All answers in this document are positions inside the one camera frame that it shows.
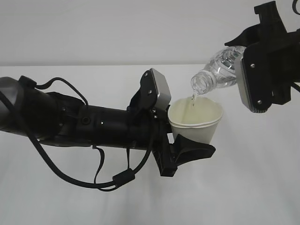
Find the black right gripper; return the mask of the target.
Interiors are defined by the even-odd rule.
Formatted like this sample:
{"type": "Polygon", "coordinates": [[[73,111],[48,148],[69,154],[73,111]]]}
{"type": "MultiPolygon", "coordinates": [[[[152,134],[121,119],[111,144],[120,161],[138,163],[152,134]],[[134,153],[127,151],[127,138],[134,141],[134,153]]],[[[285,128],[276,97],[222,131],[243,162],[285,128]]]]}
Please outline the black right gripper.
{"type": "Polygon", "coordinates": [[[225,46],[261,44],[272,58],[273,104],[283,105],[291,100],[291,85],[299,78],[299,32],[287,32],[275,1],[254,7],[259,23],[244,29],[225,46]]]}

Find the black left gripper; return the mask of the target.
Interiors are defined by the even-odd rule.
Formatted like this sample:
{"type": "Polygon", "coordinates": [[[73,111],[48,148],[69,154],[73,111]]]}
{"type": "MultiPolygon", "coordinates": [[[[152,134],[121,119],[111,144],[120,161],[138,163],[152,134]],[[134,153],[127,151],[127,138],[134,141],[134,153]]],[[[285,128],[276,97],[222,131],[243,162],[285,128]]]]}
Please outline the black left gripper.
{"type": "Polygon", "coordinates": [[[154,156],[160,176],[174,176],[178,166],[192,161],[211,158],[216,148],[210,144],[195,142],[177,135],[172,144],[169,143],[168,133],[171,126],[167,119],[167,111],[154,109],[147,112],[150,121],[150,140],[146,153],[138,166],[133,170],[137,174],[147,162],[150,154],[154,156]]]}

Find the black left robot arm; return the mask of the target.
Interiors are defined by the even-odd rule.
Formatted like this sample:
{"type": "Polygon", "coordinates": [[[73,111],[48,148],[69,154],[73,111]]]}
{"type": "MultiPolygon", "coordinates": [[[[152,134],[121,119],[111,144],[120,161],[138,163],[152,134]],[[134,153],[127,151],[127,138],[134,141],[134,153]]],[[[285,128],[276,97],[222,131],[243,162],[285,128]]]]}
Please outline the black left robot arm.
{"type": "Polygon", "coordinates": [[[53,83],[38,85],[21,76],[0,80],[1,131],[28,136],[58,147],[107,146],[153,154],[161,176],[172,177],[184,163],[210,158],[215,148],[204,141],[176,135],[169,143],[167,114],[171,95],[166,80],[151,70],[125,110],[89,105],[87,100],[46,92],[53,83]]]}

